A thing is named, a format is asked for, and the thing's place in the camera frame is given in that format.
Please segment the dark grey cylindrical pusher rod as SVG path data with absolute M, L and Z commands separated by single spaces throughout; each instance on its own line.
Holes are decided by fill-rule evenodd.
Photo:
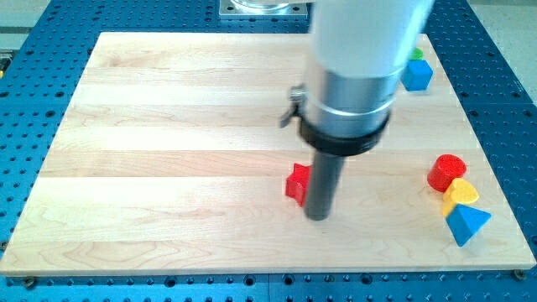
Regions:
M 344 163 L 344 157 L 315 152 L 304 203 L 309 219 L 322 221 L 329 216 Z

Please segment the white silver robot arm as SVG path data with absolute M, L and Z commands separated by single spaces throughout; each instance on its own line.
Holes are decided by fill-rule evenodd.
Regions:
M 300 136 L 315 149 L 304 211 L 331 211 L 344 161 L 380 140 L 399 79 L 433 0 L 322 0 L 314 4 Z

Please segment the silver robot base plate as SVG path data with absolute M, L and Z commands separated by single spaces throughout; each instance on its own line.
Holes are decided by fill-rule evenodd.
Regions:
M 220 0 L 221 17 L 306 16 L 307 1 L 300 0 Z

